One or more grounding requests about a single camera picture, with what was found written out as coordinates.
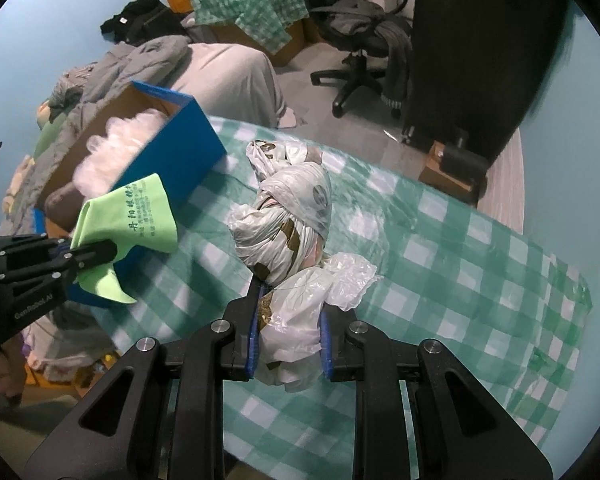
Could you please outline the black covered wardrobe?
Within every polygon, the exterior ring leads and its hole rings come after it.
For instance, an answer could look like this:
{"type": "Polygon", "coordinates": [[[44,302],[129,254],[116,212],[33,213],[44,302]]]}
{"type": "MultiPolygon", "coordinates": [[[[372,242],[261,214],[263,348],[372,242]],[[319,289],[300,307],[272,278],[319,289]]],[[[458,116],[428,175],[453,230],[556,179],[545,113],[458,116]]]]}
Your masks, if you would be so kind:
{"type": "Polygon", "coordinates": [[[415,0],[406,123],[494,162],[552,62],[569,0],[415,0]]]}

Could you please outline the bed with grey sheet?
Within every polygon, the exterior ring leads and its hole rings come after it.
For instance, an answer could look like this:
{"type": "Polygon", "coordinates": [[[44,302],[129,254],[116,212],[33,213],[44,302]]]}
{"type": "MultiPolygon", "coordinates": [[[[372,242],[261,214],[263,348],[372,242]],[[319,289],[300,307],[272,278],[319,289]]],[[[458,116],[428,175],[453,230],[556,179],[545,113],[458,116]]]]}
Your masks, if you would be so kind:
{"type": "Polygon", "coordinates": [[[297,118],[287,105],[268,57],[241,44],[190,44],[189,52],[163,82],[193,96],[209,116],[268,128],[294,128],[297,118]]]}

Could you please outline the light green microfiber cloth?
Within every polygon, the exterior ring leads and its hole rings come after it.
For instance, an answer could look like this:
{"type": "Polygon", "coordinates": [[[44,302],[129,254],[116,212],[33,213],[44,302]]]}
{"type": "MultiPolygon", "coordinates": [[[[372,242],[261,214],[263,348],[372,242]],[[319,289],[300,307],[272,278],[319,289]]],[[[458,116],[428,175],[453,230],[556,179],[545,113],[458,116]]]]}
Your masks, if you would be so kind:
{"type": "Polygon", "coordinates": [[[84,203],[73,230],[71,251],[103,240],[116,246],[114,258],[80,271],[76,282],[100,298],[134,304],[135,299],[122,289],[114,264],[126,258],[134,247],[166,254],[178,248],[178,228],[158,174],[84,203]]]}

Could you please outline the black clothes pile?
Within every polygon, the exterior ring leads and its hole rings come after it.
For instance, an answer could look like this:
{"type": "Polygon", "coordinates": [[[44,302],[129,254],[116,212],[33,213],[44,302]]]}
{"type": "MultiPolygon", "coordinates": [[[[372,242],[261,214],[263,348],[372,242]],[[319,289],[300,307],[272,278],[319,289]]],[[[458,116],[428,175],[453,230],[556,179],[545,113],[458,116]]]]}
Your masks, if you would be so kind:
{"type": "Polygon", "coordinates": [[[102,36],[138,47],[163,36],[186,36],[181,15],[160,0],[134,0],[100,25],[102,36]]]}

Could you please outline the green checkered cloth on box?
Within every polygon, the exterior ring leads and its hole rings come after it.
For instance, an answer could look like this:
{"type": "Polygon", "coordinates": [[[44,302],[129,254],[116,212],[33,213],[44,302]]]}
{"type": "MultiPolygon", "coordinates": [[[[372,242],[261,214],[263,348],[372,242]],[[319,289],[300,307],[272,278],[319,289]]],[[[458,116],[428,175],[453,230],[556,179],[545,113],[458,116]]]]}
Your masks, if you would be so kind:
{"type": "Polygon", "coordinates": [[[309,16],[304,0],[190,0],[197,25],[235,24],[247,34],[284,32],[309,16]]]}

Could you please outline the black office chair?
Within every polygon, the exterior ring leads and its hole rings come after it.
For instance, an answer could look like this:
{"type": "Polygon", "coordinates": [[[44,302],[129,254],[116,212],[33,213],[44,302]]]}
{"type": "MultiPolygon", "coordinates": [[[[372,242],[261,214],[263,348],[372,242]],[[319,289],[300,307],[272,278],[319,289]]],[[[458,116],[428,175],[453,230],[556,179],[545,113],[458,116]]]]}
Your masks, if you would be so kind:
{"type": "Polygon", "coordinates": [[[408,0],[304,0],[320,37],[347,56],[343,68],[319,70],[311,84],[326,79],[344,85],[332,101],[332,114],[343,115],[344,103],[359,88],[380,96],[398,119],[406,102],[411,70],[412,26],[401,15],[408,0]]]}

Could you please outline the grey quilted duvet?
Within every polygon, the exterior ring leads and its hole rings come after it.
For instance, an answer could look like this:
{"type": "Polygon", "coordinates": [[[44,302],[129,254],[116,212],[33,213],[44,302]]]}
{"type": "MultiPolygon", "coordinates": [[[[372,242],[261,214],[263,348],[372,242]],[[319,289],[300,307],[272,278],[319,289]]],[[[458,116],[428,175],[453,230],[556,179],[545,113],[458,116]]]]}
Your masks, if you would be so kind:
{"type": "Polygon", "coordinates": [[[112,47],[94,65],[78,104],[60,123],[50,146],[24,170],[10,211],[4,213],[0,235],[31,233],[33,206],[42,188],[97,113],[134,81],[153,86],[166,81],[187,53],[188,40],[180,35],[151,39],[139,47],[123,42],[112,47]]]}

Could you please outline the white patterned plastic bag bundle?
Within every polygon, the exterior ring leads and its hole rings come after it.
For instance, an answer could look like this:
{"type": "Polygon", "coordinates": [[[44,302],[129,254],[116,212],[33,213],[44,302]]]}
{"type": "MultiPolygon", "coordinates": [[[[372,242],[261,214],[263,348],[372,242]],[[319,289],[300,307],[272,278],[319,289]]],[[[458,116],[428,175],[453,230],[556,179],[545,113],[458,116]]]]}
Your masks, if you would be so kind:
{"type": "Polygon", "coordinates": [[[258,301],[256,377],[299,392],[322,374],[323,307],[355,309],[380,277],[362,256],[325,252],[332,185],[320,150],[296,141],[253,140],[246,156],[257,195],[232,210],[227,226],[238,258],[268,286],[258,301]]]}

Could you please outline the green checkered tablecloth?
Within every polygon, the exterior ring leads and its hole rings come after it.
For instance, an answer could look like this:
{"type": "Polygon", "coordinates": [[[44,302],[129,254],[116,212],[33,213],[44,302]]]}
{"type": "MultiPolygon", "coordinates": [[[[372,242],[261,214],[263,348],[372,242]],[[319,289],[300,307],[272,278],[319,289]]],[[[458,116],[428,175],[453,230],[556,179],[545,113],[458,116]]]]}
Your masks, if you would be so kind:
{"type": "MultiPolygon", "coordinates": [[[[238,259],[228,214],[252,202],[257,179],[245,154],[278,132],[213,118],[226,156],[178,212],[178,250],[138,260],[123,289],[129,306],[94,315],[116,347],[143,336],[185,338],[244,296],[250,272],[238,259]]],[[[416,181],[325,148],[332,180],[327,249],[376,266],[358,315],[411,344],[441,340],[543,443],[565,403],[592,308],[573,267],[472,208],[416,181]]],[[[228,452],[276,479],[347,479],[354,391],[319,380],[300,393],[260,382],[224,388],[228,452]]]]}

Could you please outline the large cardboard box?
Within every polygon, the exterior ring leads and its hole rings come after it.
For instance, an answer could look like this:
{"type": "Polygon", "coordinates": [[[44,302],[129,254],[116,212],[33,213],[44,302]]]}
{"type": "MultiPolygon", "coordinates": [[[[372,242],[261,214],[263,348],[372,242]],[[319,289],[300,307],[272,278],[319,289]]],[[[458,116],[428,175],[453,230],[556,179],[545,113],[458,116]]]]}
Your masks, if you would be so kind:
{"type": "Polygon", "coordinates": [[[211,25],[220,44],[241,44],[264,53],[275,67],[286,66],[306,46],[303,20],[291,23],[284,32],[247,34],[235,24],[211,25]]]}

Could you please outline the white mesh bath pouf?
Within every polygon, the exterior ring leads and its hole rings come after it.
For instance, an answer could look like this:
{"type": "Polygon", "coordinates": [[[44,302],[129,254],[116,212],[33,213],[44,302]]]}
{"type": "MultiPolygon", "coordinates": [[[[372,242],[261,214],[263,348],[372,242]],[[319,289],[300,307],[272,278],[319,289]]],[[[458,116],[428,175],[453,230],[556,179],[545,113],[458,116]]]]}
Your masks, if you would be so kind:
{"type": "Polygon", "coordinates": [[[104,136],[90,136],[87,155],[76,166],[72,183],[87,199],[110,192],[124,170],[166,124],[169,117],[148,108],[131,118],[111,117],[104,136]]]}

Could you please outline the grey folded cloth in box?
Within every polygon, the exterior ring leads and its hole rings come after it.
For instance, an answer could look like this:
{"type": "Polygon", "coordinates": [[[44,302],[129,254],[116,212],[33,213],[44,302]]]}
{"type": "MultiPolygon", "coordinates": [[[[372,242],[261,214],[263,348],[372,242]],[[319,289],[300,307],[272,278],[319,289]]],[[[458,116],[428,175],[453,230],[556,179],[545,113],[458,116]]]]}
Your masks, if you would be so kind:
{"type": "Polygon", "coordinates": [[[68,182],[47,196],[44,203],[44,212],[46,217],[54,222],[56,226],[71,232],[76,226],[84,202],[84,195],[73,182],[68,182]]]}

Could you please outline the small cardboard box on floor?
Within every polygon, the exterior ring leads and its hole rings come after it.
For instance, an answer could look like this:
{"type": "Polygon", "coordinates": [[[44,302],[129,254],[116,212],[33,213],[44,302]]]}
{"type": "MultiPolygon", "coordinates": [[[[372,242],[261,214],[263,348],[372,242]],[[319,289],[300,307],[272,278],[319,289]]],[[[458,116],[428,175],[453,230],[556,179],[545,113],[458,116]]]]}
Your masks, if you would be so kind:
{"type": "Polygon", "coordinates": [[[488,185],[489,162],[464,146],[434,142],[418,180],[469,206],[477,206],[488,185]]]}

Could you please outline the blue cardboard box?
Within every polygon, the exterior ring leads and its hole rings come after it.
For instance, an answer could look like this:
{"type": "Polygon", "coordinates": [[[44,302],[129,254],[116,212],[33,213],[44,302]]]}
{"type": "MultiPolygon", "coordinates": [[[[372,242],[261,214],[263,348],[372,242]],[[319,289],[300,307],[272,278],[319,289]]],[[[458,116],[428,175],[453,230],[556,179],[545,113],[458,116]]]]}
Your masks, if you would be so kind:
{"type": "Polygon", "coordinates": [[[110,118],[131,118],[151,108],[166,114],[166,125],[126,165],[114,187],[120,188],[141,177],[158,174],[173,210],[187,202],[226,154],[225,148],[192,96],[135,81],[86,124],[50,174],[33,209],[36,232],[42,232],[44,226],[60,223],[57,214],[45,211],[45,202],[48,196],[69,183],[79,162],[87,156],[88,138],[104,133],[110,118]]]}

